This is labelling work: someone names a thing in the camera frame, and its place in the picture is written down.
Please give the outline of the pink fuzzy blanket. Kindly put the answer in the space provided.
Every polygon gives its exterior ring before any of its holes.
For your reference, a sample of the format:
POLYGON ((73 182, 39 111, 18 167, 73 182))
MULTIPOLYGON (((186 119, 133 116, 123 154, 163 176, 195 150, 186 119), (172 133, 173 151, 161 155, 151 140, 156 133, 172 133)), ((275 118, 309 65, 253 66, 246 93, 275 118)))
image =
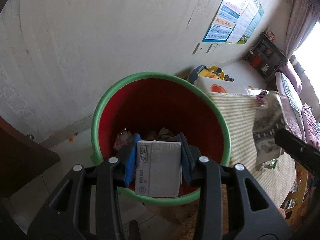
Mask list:
POLYGON ((311 108, 306 103, 302 107, 302 118, 307 144, 319 150, 319 131, 311 108))

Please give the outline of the teal cartoon chart poster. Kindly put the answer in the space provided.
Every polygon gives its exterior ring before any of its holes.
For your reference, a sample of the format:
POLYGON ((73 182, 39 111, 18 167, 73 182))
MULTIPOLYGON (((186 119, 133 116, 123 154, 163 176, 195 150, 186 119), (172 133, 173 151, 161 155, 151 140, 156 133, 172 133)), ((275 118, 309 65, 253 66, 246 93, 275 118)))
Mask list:
POLYGON ((246 31, 243 33, 242 37, 238 41, 238 44, 245 44, 248 41, 248 39, 252 35, 253 31, 255 30, 257 25, 259 24, 259 22, 260 22, 261 18, 263 17, 263 15, 264 15, 263 7, 260 5, 258 12, 253 17, 253 20, 251 20, 251 22, 248 25, 246 31))

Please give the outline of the green clear candy wrapper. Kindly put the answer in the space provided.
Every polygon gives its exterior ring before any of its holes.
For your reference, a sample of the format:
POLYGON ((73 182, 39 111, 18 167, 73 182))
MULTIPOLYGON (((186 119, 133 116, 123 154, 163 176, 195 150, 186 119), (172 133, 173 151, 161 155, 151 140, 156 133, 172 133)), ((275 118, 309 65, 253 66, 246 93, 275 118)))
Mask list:
POLYGON ((264 170, 273 170, 278 164, 278 159, 271 159, 262 163, 261 169, 264 170))

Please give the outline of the purple pillow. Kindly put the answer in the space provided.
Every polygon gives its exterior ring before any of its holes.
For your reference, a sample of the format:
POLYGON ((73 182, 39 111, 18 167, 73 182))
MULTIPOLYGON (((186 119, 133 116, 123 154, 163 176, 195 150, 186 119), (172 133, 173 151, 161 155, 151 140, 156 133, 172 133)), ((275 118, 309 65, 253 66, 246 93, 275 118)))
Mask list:
POLYGON ((302 81, 300 77, 298 76, 297 72, 295 71, 292 63, 287 60, 281 67, 280 71, 286 75, 286 77, 289 79, 291 84, 293 85, 294 89, 298 94, 302 91, 302 81))

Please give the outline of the dark corner shelf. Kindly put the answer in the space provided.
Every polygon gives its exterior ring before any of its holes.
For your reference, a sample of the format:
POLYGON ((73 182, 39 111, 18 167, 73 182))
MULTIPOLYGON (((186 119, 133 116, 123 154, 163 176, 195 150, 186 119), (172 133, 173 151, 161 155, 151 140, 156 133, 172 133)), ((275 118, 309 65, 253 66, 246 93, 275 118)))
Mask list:
POLYGON ((287 57, 265 33, 260 34, 244 60, 261 75, 266 83, 273 80, 275 73, 287 63, 287 57))

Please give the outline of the white quilted blanket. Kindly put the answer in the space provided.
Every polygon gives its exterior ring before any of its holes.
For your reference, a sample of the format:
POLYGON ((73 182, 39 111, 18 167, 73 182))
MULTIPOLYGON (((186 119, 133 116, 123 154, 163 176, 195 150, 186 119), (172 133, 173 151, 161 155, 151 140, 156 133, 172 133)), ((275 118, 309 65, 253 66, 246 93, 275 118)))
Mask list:
POLYGON ((306 142, 302 118, 303 104, 300 97, 285 74, 276 72, 275 77, 277 91, 280 95, 283 108, 285 127, 293 135, 306 142))

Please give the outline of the maroon snack bag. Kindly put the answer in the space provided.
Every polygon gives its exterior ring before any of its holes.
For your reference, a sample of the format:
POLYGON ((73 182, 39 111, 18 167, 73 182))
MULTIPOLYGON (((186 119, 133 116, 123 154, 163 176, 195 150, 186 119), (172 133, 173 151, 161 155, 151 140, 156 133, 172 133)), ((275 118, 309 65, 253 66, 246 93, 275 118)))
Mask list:
POLYGON ((261 105, 265 105, 267 96, 268 96, 268 91, 264 90, 256 96, 256 99, 261 105))

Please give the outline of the red bin with green rim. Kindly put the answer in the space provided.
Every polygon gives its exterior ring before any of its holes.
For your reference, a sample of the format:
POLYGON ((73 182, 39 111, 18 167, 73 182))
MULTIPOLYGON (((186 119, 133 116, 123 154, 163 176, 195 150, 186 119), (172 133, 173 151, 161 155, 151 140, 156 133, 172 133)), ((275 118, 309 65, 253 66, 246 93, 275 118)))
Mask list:
POLYGON ((182 78, 156 72, 127 76, 100 99, 92 120, 93 163, 103 171, 97 182, 97 206, 118 206, 117 187, 111 181, 109 158, 117 134, 123 129, 145 135, 148 131, 168 128, 183 133, 187 142, 208 157, 200 167, 209 178, 203 188, 176 198, 151 198, 123 193, 131 200, 154 206, 179 206, 199 200, 207 207, 222 207, 220 171, 214 163, 227 166, 231 157, 231 136, 215 104, 197 87, 182 78))

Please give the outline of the dark wooden furniture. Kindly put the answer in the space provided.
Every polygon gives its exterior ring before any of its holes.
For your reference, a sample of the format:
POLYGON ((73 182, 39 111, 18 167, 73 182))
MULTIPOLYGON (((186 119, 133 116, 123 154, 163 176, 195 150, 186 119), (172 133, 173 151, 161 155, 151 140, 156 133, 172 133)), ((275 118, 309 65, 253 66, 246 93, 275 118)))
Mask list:
POLYGON ((9 198, 60 161, 57 153, 42 147, 1 119, 1 197, 9 198))

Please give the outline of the white table chart poster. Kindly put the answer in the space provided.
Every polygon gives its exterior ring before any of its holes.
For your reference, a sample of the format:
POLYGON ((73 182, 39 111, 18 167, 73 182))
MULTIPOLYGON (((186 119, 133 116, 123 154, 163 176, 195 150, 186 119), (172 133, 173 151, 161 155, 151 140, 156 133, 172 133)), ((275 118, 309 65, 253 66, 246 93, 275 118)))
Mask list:
POLYGON ((239 15, 226 42, 238 43, 257 14, 260 2, 259 0, 224 0, 224 4, 239 15))

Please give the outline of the lilac window curtain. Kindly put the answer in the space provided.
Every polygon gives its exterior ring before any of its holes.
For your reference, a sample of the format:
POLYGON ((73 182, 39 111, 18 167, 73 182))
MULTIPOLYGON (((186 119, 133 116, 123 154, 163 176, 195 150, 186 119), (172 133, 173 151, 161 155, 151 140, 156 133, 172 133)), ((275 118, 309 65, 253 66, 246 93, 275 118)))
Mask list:
POLYGON ((310 0, 293 0, 285 36, 289 59, 308 37, 319 19, 319 9, 310 0))

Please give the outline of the blue learning chart poster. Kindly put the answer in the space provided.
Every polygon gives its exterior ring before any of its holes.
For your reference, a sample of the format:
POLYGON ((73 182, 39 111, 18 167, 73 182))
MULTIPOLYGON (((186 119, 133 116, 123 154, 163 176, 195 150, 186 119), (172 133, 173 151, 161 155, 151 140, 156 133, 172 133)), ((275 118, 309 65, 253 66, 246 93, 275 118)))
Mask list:
POLYGON ((243 7, 236 5, 232 0, 223 0, 210 26, 208 27, 202 42, 227 42, 243 10, 243 7))

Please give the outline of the grey patterned carton box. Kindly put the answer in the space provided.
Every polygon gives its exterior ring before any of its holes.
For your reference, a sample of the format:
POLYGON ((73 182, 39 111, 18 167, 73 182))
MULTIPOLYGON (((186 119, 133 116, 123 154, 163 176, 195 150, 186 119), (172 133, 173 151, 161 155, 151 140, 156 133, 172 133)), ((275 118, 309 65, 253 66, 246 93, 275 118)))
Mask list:
POLYGON ((137 195, 152 198, 178 196, 182 179, 180 142, 140 140, 136 159, 137 195))

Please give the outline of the white wall socket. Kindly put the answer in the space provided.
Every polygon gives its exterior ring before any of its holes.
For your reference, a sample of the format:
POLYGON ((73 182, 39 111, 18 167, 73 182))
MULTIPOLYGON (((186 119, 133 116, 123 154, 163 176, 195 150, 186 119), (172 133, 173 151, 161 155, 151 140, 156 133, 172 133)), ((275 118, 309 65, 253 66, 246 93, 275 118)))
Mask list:
POLYGON ((198 43, 193 51, 193 55, 200 54, 202 51, 201 43, 198 43))
POLYGON ((212 44, 209 46, 209 48, 208 48, 208 50, 207 50, 207 53, 213 53, 214 50, 217 48, 217 46, 218 46, 218 43, 212 43, 212 44))

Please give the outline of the yellow toy vehicle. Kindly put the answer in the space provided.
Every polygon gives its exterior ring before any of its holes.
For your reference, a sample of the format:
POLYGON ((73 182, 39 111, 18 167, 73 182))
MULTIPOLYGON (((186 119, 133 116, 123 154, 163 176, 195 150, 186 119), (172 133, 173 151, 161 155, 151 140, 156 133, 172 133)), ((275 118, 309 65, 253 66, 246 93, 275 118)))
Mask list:
POLYGON ((226 75, 220 67, 217 67, 217 66, 206 67, 205 65, 200 65, 194 68, 193 71, 188 75, 187 81, 191 84, 194 84, 194 82, 199 76, 210 77, 210 78, 229 81, 229 82, 234 81, 234 79, 226 75))

